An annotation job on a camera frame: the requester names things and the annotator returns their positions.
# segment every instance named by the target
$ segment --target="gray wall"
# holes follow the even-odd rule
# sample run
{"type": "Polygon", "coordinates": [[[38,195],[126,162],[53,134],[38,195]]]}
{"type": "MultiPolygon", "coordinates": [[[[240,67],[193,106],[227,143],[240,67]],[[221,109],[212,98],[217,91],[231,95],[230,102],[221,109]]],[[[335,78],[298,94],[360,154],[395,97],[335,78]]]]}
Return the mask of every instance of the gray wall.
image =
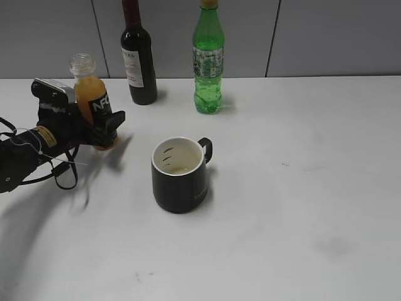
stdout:
{"type": "MultiPolygon", "coordinates": [[[[158,77],[192,77],[199,1],[140,0],[158,77]]],[[[68,58],[79,52],[95,57],[101,77],[125,76],[121,0],[0,2],[0,78],[71,77],[68,58]]],[[[279,0],[220,0],[226,77],[263,77],[268,60],[269,77],[401,74],[401,1],[281,0],[278,7],[279,0]]]]}
{"type": "MultiPolygon", "coordinates": [[[[192,34],[200,0],[142,0],[143,27],[153,43],[158,77],[192,77],[192,34]]],[[[111,77],[124,77],[120,37],[124,17],[119,0],[94,0],[111,77]]],[[[226,36],[226,77],[263,77],[273,35],[278,0],[220,0],[226,36]]]]}
{"type": "Polygon", "coordinates": [[[282,0],[268,76],[401,74],[400,0],[282,0]]]}
{"type": "Polygon", "coordinates": [[[107,76],[90,0],[0,0],[0,43],[0,78],[70,77],[79,52],[107,76]]]}

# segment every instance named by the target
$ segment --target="dark red wine bottle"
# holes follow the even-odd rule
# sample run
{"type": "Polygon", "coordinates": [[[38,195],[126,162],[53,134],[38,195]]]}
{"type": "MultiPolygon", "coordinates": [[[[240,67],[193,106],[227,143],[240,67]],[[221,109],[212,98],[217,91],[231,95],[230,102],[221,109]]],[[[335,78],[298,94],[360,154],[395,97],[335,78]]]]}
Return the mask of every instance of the dark red wine bottle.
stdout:
{"type": "Polygon", "coordinates": [[[138,0],[122,0],[126,28],[121,46],[133,102],[149,105],[157,98],[152,41],[142,28],[138,0]]]}

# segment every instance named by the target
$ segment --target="bottle cap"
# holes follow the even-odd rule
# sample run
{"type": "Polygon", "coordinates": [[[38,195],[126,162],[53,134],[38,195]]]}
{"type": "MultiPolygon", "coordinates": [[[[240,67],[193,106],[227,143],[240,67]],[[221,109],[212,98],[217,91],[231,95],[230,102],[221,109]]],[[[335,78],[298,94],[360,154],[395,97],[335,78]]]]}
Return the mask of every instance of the bottle cap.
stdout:
{"type": "Polygon", "coordinates": [[[76,76],[88,75],[96,70],[96,62],[91,55],[79,53],[70,58],[70,72],[76,76]]]}
{"type": "Polygon", "coordinates": [[[214,9],[219,6],[219,0],[201,0],[201,8],[214,9]]]}

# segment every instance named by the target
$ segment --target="green plastic bottle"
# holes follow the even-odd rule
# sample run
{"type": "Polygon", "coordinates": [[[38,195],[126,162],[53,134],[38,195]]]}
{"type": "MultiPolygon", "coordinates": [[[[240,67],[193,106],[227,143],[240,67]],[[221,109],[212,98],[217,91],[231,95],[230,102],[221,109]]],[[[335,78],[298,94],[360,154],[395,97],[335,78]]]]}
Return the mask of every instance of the green plastic bottle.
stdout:
{"type": "Polygon", "coordinates": [[[195,106],[198,112],[217,113],[222,104],[221,78],[224,66],[224,33],[217,15],[218,0],[202,0],[202,13],[194,45],[195,106]]]}

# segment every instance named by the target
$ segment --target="white wire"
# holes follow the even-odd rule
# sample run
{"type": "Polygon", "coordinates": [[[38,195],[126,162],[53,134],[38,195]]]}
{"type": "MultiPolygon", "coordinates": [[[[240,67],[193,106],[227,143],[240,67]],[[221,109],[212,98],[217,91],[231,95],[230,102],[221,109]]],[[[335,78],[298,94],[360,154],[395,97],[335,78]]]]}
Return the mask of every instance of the white wire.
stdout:
{"type": "Polygon", "coordinates": [[[50,158],[50,159],[54,159],[54,160],[61,161],[61,162],[72,163],[72,164],[79,164],[79,165],[85,165],[85,166],[88,165],[88,164],[80,163],[80,162],[72,162],[72,161],[61,160],[61,159],[57,159],[57,158],[51,157],[51,156],[49,156],[49,155],[46,155],[46,154],[44,154],[44,153],[42,152],[42,142],[40,141],[40,139],[39,139],[34,133],[32,133],[32,130],[25,129],[24,127],[18,127],[17,129],[13,130],[13,132],[16,134],[17,130],[26,130],[26,131],[28,131],[29,133],[31,133],[32,136],[35,137],[36,140],[39,142],[39,150],[37,150],[37,149],[35,148],[35,146],[32,145],[32,143],[24,142],[24,143],[22,143],[22,144],[17,144],[17,143],[15,143],[15,142],[12,140],[12,138],[10,138],[10,139],[9,139],[10,142],[11,142],[12,144],[16,145],[16,146],[30,145],[30,146],[34,149],[34,151],[38,153],[38,155],[42,155],[42,156],[48,157],[48,158],[50,158]]]}

